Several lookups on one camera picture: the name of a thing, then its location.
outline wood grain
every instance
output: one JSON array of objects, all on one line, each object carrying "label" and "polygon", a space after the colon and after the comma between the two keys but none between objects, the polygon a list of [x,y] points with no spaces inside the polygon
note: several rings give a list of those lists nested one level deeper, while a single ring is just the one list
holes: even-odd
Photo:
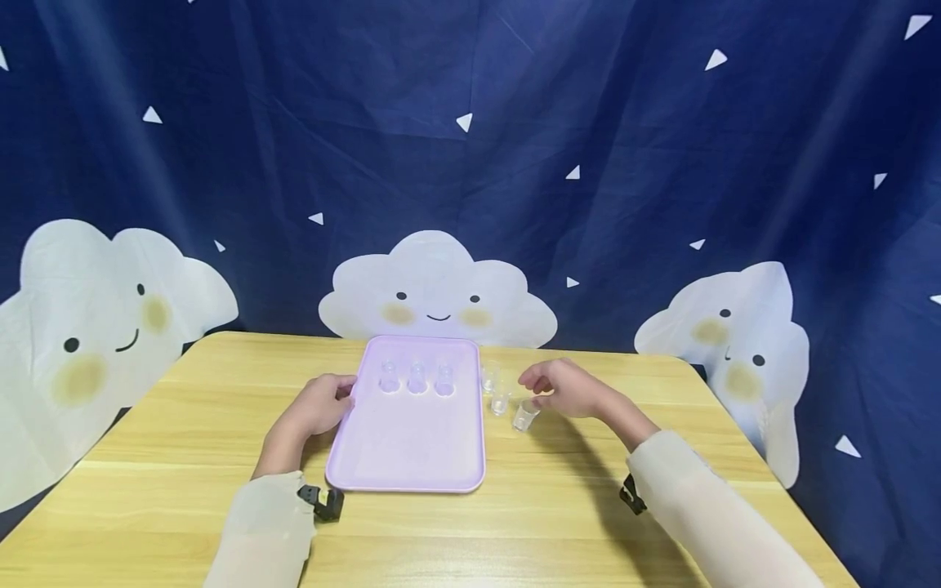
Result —
[{"label": "wood grain", "polygon": [[[198,342],[10,537],[0,585],[198,586],[270,424],[311,377],[355,373],[364,342],[217,333]],[[695,371],[674,358],[483,348],[503,380],[567,355],[679,431],[827,586],[855,586]],[[525,390],[518,388],[517,398]],[[321,525],[306,586],[704,586],[650,516],[617,497],[625,452],[596,421],[485,413],[487,474],[467,496],[351,494]],[[321,484],[330,436],[306,448]]]}]

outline beige sleeve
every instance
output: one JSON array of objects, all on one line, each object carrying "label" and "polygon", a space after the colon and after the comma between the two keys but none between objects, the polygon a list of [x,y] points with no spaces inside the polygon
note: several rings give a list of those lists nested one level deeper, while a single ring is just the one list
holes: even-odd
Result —
[{"label": "beige sleeve", "polygon": [[263,476],[235,495],[203,588],[297,588],[311,553],[313,507],[299,471]]},{"label": "beige sleeve", "polygon": [[801,556],[673,431],[628,459],[650,514],[713,588],[823,587]]}]

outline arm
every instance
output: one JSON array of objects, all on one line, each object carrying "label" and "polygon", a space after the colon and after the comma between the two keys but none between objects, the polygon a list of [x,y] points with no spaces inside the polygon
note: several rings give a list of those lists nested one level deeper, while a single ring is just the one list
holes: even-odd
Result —
[{"label": "arm", "polygon": [[235,495],[203,588],[296,588],[311,551],[313,507],[297,496],[304,444],[352,407],[352,375],[324,374],[307,386],[264,438],[251,481]]},{"label": "arm", "polygon": [[538,406],[607,424],[632,455],[630,471],[650,514],[716,588],[823,584],[796,551],[672,431],[661,431],[628,397],[567,359],[536,364],[519,383]]}]

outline black clip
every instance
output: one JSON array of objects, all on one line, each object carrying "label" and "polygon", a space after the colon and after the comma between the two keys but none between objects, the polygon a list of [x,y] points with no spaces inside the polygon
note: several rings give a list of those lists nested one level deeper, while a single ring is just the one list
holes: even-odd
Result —
[{"label": "black clip", "polygon": [[634,475],[629,474],[621,485],[621,491],[618,493],[621,500],[624,501],[635,515],[640,515],[646,510],[646,504],[637,496],[637,485],[634,483]]},{"label": "black clip", "polygon": [[343,491],[330,488],[327,491],[327,504],[320,502],[320,488],[315,485],[304,485],[297,490],[297,496],[313,506],[314,515],[325,523],[340,520],[343,512]]}]

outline left hand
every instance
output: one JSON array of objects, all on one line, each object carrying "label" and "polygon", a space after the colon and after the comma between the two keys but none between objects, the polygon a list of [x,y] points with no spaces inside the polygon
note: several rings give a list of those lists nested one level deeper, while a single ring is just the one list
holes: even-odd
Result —
[{"label": "left hand", "polygon": [[275,426],[287,427],[303,437],[326,433],[353,408],[350,390],[354,384],[354,375],[324,373],[312,379],[278,418]]}]

